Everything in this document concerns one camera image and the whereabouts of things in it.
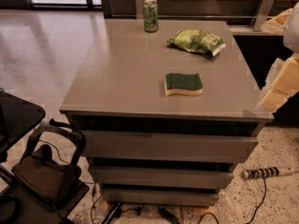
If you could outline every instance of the soda can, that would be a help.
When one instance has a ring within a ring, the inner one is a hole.
[[[153,33],[158,30],[157,0],[145,0],[143,4],[144,31]]]

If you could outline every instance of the gray floor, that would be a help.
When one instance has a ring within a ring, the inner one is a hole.
[[[100,12],[0,10],[0,87],[43,106],[48,118],[66,121],[59,113],[60,104],[103,20]],[[11,168],[20,159],[26,139],[27,136],[9,151],[6,167]],[[244,181],[240,177],[242,169],[287,166],[299,170],[298,129],[265,127],[258,140],[258,146],[246,163],[236,167],[235,178],[221,191],[214,206],[221,224],[248,222],[263,197],[262,179]],[[84,158],[79,165],[83,170],[81,179],[93,182]],[[298,223],[299,174],[268,178],[266,184],[266,198],[252,223]],[[69,218],[75,223],[92,223],[92,202],[89,192]],[[135,206],[126,204],[123,210]],[[181,224],[198,223],[200,218],[197,208],[166,208],[179,217]],[[107,204],[98,202],[96,215],[99,220],[103,220],[106,212]],[[155,205],[145,205],[141,216],[129,211],[114,223],[169,222],[159,217]],[[201,223],[216,222],[206,216]]]

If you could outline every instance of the green and yellow sponge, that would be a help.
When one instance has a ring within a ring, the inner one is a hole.
[[[203,92],[203,83],[199,74],[170,73],[164,80],[166,96],[181,94],[197,96]]]

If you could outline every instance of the gray tabletop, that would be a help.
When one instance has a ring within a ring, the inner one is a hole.
[[[167,43],[181,29],[202,29],[221,37],[217,56],[200,55]],[[168,73],[199,73],[204,91],[196,97],[165,96]],[[224,21],[159,21],[146,33],[142,20],[105,20],[60,111],[95,115],[272,119],[257,106],[259,88]]]

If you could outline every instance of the green chip bag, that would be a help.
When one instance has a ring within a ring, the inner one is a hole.
[[[213,56],[226,47],[220,37],[204,30],[180,30],[168,42],[189,52],[212,52]]]

